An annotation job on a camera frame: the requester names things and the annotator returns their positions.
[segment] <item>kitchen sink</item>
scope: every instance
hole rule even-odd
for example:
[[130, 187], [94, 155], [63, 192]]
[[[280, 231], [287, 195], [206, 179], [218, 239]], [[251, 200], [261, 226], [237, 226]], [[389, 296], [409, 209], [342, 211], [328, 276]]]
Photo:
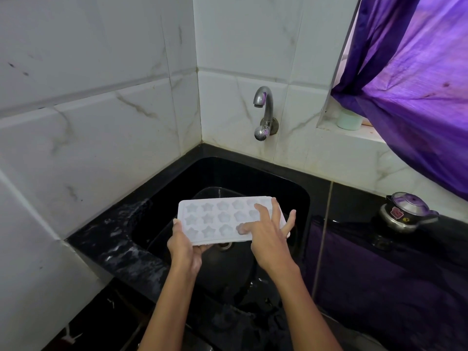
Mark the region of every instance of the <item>kitchen sink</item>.
[[[276, 197], [286, 219], [292, 209], [297, 210], [288, 245], [293, 258], [298, 258], [310, 205], [307, 191], [272, 173], [217, 157], [196, 161], [154, 194], [151, 208], [134, 226], [131, 239], [170, 264], [166, 244], [179, 201], [258, 195]], [[219, 302], [246, 312], [272, 311], [280, 307], [280, 298], [268, 275], [257, 265], [250, 243], [217, 244], [206, 251], [196, 286]]]

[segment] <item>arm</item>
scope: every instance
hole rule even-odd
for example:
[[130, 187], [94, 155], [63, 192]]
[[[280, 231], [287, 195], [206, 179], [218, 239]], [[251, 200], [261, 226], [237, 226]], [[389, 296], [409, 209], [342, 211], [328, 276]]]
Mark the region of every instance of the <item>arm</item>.
[[139, 351], [176, 351], [182, 348], [190, 299], [196, 275], [202, 265], [201, 255], [209, 248], [192, 247], [177, 219], [174, 219], [172, 237], [167, 242], [167, 247], [171, 253], [171, 268]]
[[255, 205], [260, 221], [238, 228], [240, 234], [252, 232], [252, 252], [258, 264], [275, 283], [288, 320], [295, 351], [341, 351], [330, 328], [315, 306], [302, 280], [299, 267], [291, 258], [286, 236], [294, 226], [296, 212], [291, 211], [286, 225], [279, 229], [280, 209], [272, 199], [272, 217], [266, 207]]

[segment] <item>faucet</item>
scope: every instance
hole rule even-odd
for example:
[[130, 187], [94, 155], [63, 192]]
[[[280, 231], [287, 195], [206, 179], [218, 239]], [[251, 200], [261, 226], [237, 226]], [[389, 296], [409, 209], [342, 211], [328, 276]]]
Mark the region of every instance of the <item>faucet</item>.
[[260, 121], [260, 126], [255, 129], [255, 139], [263, 141], [268, 136], [278, 132], [279, 123], [273, 118], [273, 94], [269, 87], [262, 86], [255, 93], [254, 106], [262, 108], [265, 106], [265, 115]]

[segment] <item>purple curtain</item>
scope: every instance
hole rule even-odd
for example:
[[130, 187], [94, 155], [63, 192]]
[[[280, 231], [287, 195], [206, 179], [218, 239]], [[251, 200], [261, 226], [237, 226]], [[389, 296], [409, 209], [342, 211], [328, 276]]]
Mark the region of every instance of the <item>purple curtain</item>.
[[362, 0], [332, 96], [468, 200], [468, 0]]

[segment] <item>finger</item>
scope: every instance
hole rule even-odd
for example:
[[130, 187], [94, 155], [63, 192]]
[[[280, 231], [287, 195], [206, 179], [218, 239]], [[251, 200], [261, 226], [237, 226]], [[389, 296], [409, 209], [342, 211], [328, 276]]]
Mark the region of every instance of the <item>finger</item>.
[[281, 232], [283, 233], [284, 237], [287, 237], [291, 229], [294, 227], [294, 224], [296, 222], [296, 210], [293, 209], [289, 213], [289, 218], [284, 227], [281, 228]]
[[279, 203], [276, 200], [275, 197], [272, 198], [272, 207], [273, 207], [273, 212], [272, 212], [272, 222], [275, 225], [275, 227], [278, 229], [279, 228], [279, 220], [281, 218], [281, 210], [279, 208]]
[[212, 247], [213, 244], [210, 244], [210, 245], [200, 245], [199, 248], [200, 248], [200, 252], [201, 253], [204, 253], [205, 251], [207, 251], [210, 247]]
[[172, 223], [174, 224], [172, 227], [172, 235], [174, 235], [175, 232], [182, 232], [182, 222], [180, 220], [174, 218]]
[[259, 205], [258, 203], [254, 204], [255, 209], [260, 213], [260, 221], [261, 222], [268, 222], [270, 220], [270, 213], [265, 206]]
[[256, 222], [249, 222], [249, 223], [242, 223], [242, 224], [239, 224], [236, 229], [237, 229], [237, 232], [240, 234], [240, 235], [245, 235], [245, 234], [248, 234], [250, 233], [253, 228], [254, 228], [254, 224]]

